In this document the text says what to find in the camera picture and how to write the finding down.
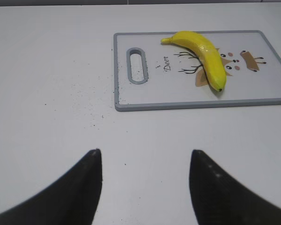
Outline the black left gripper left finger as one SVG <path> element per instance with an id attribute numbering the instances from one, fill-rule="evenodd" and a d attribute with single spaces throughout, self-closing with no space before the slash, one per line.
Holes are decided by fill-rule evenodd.
<path id="1" fill-rule="evenodd" d="M 0 225 L 90 225 L 101 190 L 102 155 L 94 149 L 50 186 L 0 213 Z"/>

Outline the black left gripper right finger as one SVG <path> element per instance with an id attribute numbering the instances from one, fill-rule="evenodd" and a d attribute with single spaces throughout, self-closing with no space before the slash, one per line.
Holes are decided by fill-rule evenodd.
<path id="1" fill-rule="evenodd" d="M 200 225 L 281 225 L 281 208 L 255 194 L 202 150 L 193 150 L 189 189 Z"/>

